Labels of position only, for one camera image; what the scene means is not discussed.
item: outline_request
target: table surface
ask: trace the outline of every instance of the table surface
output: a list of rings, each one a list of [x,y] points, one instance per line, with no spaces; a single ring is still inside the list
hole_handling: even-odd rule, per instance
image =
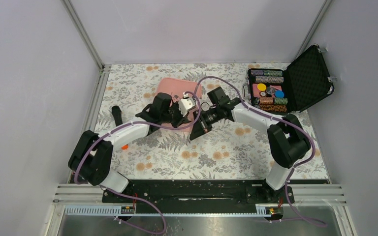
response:
[[[288,63],[188,63],[188,64],[116,64],[112,65],[102,99],[96,133],[115,127],[111,107],[118,105],[127,122],[149,103],[164,77],[198,81],[218,76],[242,89],[248,68],[286,69]],[[221,86],[230,98],[236,92],[218,80],[202,83],[202,97]],[[295,114],[304,129],[316,140],[306,111]],[[327,179],[322,154],[316,143],[315,158],[296,168],[292,178]],[[135,140],[127,150],[114,147],[111,167],[131,179],[264,179],[274,160],[267,134],[228,120],[213,125],[212,132],[193,141],[189,133],[158,130]]]

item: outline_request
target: blue poker chip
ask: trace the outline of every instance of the blue poker chip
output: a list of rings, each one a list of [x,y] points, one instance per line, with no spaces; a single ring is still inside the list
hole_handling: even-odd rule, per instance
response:
[[[275,97],[280,97],[280,98],[284,97],[284,92],[280,90],[276,91]]]

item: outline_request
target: white object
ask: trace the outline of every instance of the white object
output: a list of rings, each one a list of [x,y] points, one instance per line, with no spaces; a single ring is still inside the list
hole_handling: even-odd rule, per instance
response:
[[[186,116],[189,111],[196,107],[196,103],[193,98],[188,97],[188,95],[183,95],[183,98],[179,100],[179,110],[183,116]]]
[[[265,111],[261,111],[262,113],[268,114],[271,117],[278,117],[282,118],[282,116],[274,115]],[[260,131],[260,132],[267,132],[267,129],[272,124],[277,124],[278,121],[265,118],[259,116],[258,114],[249,111],[243,104],[238,104],[234,107],[231,111],[232,117],[236,122],[247,124],[252,128]],[[273,165],[272,169],[270,170],[269,175],[266,177],[266,182],[272,187],[274,190],[279,190],[281,187],[284,186],[287,176],[290,173],[290,169],[284,168],[280,166],[277,162]]]
[[[134,123],[137,121],[145,121],[142,118],[134,117],[131,121],[128,123]],[[115,134],[112,134],[111,136],[105,138],[105,141],[110,141],[112,145],[114,146],[124,146],[126,144],[131,143],[132,141],[146,137],[149,133],[150,126],[148,124],[133,124],[131,126],[125,127],[118,131]]]
[[[278,117],[282,118],[282,116],[274,115],[265,111],[260,111],[262,113],[268,114],[272,117]],[[234,107],[234,109],[231,111],[232,117],[236,122],[247,124],[251,126],[253,129],[256,129],[260,132],[267,132],[267,129],[270,127],[271,124],[277,124],[278,122],[269,118],[265,118],[262,116],[257,115],[256,113],[247,110],[246,107],[244,107],[243,104],[238,104]]]
[[[102,183],[100,183],[100,186],[110,188],[119,193],[122,193],[127,185],[128,179],[114,169],[110,169],[108,176],[102,181]]]
[[[277,162],[273,164],[270,173],[266,177],[266,183],[274,190],[279,190],[284,186],[291,169],[280,166]]]
[[[128,123],[134,123],[137,121],[145,121],[142,118],[135,117],[132,121]],[[118,145],[120,147],[131,143],[132,141],[147,136],[149,133],[150,126],[147,124],[133,124],[131,126],[125,127],[118,131],[118,133],[113,134],[104,140],[110,141],[112,145]],[[113,189],[121,193],[125,187],[128,185],[128,179],[123,175],[119,174],[117,171],[110,169],[108,176],[104,179],[101,186]]]

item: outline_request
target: black mounting plate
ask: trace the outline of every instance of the black mounting plate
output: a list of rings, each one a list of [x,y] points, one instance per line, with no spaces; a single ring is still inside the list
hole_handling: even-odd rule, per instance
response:
[[[291,183],[324,183],[326,180],[292,180]],[[281,191],[273,199],[261,196],[264,180],[130,180],[124,194],[137,194],[150,201],[162,213],[256,213],[255,204],[276,204],[279,197],[287,203],[285,192]],[[289,197],[295,202],[292,189]],[[104,203],[132,203],[132,199],[119,197],[104,191]],[[156,213],[148,204],[137,201],[136,213]]]

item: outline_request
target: yellow poker chip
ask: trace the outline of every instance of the yellow poker chip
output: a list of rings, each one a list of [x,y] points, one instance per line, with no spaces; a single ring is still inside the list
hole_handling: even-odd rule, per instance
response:
[[[265,84],[258,84],[257,85],[257,89],[260,90],[260,91],[266,91],[266,85]]]

